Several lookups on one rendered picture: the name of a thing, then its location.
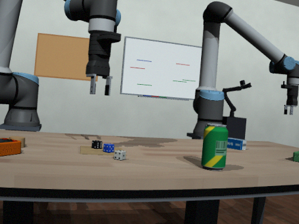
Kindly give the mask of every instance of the white wall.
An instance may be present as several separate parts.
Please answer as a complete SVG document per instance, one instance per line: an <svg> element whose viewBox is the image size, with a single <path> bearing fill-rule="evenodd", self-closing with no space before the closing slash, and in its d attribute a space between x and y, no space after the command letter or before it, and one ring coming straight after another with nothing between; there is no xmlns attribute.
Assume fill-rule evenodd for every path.
<svg viewBox="0 0 299 224"><path fill-rule="evenodd" d="M96 95L90 95L87 81L40 77L41 132L189 139L186 133L193 132L197 121L192 101L120 95L123 41L130 36L201 46L202 13L212 1L230 5L284 53L299 59L299 7L273 0L119 0L122 20L117 32L122 41L112 44L111 96L104 96L102 78ZM68 20L63 5L63 0L24 0L11 58L13 72L34 74L38 33L89 38L88 24ZM299 147L299 108L293 116L284 115L287 91L281 84L286 75L270 73L269 61L229 26L221 25L217 89L238 86L243 79L252 84L229 93L237 108L235 116L247 118L246 139ZM8 105L0 105L0 120L7 110ZM225 104L225 116L229 110Z"/></svg>

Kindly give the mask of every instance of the green block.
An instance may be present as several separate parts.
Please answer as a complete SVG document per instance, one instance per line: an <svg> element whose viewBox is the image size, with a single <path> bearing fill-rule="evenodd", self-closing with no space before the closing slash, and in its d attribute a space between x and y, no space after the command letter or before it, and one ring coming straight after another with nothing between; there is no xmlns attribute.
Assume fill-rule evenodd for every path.
<svg viewBox="0 0 299 224"><path fill-rule="evenodd" d="M294 152L294 154L293 154L293 161L299 162L299 152Z"/></svg>

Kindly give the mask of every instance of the green can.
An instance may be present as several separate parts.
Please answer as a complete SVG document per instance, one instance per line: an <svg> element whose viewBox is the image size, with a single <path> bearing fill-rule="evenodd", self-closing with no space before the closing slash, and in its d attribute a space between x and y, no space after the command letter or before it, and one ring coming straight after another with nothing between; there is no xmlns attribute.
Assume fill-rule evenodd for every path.
<svg viewBox="0 0 299 224"><path fill-rule="evenodd" d="M220 171L225 167L228 130L226 125L208 123L203 133L202 167Z"/></svg>

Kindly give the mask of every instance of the whiteboard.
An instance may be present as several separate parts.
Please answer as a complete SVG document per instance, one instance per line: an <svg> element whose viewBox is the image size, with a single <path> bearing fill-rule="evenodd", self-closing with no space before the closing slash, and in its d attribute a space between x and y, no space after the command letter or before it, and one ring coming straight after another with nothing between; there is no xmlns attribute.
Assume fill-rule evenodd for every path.
<svg viewBox="0 0 299 224"><path fill-rule="evenodd" d="M125 37L120 94L194 100L202 48Z"/></svg>

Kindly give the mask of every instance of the table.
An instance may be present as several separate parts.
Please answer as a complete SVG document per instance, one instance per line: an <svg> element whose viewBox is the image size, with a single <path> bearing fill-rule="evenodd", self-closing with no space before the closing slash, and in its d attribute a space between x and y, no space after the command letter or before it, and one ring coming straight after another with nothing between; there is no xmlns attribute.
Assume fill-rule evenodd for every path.
<svg viewBox="0 0 299 224"><path fill-rule="evenodd" d="M32 223L34 201L187 201L185 224L217 223L220 199L246 197L255 198L252 223L262 223L266 196L299 194L298 148L277 143L247 141L245 151L228 149L222 171L208 171L200 139L0 131L10 136L26 147L0 157L4 224ZM126 160L80 154L92 140L122 148Z"/></svg>

